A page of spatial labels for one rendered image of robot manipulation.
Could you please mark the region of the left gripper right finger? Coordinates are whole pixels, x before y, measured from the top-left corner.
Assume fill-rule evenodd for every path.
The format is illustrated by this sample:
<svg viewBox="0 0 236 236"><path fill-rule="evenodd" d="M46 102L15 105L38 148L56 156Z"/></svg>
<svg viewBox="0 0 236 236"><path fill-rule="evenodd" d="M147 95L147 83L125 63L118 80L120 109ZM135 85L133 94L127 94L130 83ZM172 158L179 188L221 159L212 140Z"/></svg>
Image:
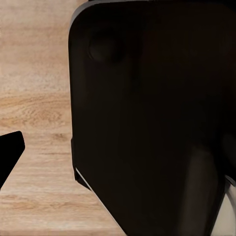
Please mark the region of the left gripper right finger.
<svg viewBox="0 0 236 236"><path fill-rule="evenodd" d="M236 133L232 131L225 131L222 142L221 149L232 163L236 169Z"/></svg>

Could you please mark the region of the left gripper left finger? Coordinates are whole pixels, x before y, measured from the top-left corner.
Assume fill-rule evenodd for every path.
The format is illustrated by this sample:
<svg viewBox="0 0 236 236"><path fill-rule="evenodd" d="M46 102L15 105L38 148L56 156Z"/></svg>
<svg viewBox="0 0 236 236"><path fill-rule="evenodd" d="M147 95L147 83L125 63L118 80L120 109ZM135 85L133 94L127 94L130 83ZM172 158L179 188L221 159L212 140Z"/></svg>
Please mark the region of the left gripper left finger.
<svg viewBox="0 0 236 236"><path fill-rule="evenodd" d="M21 131L0 136L0 189L25 150Z"/></svg>

